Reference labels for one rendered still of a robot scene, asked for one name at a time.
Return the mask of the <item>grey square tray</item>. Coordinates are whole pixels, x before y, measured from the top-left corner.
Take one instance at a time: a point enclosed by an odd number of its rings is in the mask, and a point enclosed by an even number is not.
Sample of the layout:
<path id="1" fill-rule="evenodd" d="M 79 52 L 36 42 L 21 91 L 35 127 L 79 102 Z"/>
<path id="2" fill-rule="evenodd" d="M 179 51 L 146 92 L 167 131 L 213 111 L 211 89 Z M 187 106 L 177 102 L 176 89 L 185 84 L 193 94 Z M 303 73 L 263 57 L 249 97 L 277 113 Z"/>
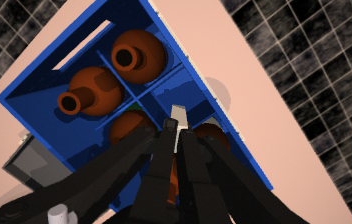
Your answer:
<path id="1" fill-rule="evenodd" d="M 72 174 L 31 133 L 2 169 L 33 192 L 59 182 Z"/>

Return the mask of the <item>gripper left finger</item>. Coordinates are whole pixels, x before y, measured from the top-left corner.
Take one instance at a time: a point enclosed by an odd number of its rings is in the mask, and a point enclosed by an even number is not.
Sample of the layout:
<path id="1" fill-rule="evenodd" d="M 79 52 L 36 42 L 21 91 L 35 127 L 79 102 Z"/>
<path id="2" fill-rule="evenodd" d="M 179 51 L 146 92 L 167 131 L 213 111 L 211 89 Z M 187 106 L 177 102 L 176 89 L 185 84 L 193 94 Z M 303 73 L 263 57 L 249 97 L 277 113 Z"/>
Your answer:
<path id="1" fill-rule="evenodd" d="M 172 104 L 161 131 L 142 126 L 63 180 L 2 205 L 0 224 L 93 224 L 152 154 L 124 224 L 164 224 L 178 129 Z"/>

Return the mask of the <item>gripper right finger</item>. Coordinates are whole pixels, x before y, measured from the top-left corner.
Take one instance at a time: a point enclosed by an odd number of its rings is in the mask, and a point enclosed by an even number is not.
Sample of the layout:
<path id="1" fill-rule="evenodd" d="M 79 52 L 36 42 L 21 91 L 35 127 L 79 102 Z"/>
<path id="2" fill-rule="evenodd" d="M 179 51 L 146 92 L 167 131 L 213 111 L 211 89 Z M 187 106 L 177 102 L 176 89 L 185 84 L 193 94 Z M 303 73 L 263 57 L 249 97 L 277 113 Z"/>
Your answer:
<path id="1" fill-rule="evenodd" d="M 233 224 L 230 216 L 235 224 L 310 224 L 216 137 L 197 137 L 180 105 L 174 153 L 179 205 L 193 206 L 195 224 Z"/>

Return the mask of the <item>blue divided crate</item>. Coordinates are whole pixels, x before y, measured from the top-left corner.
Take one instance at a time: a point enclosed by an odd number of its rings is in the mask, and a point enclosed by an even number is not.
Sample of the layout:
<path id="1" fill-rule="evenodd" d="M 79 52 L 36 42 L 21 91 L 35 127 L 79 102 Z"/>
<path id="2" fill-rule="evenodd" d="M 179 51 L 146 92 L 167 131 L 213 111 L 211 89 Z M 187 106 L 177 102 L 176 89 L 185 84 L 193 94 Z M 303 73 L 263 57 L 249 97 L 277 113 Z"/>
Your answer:
<path id="1" fill-rule="evenodd" d="M 52 70 L 106 20 L 110 23 L 104 29 L 61 68 Z M 166 69 L 147 84 L 127 82 L 111 61 L 115 40 L 131 29 L 152 33 L 168 52 Z M 132 96 L 104 116 L 61 111 L 57 100 L 68 91 L 72 76 L 96 65 L 107 65 Z M 171 117 L 172 104 L 185 106 L 192 129 L 214 116 L 231 152 L 250 171 L 253 168 L 256 160 L 148 0 L 95 0 L 0 93 L 0 103 L 72 173 L 111 147 L 110 126 L 134 102 L 158 131 L 163 129 L 164 119 Z"/>

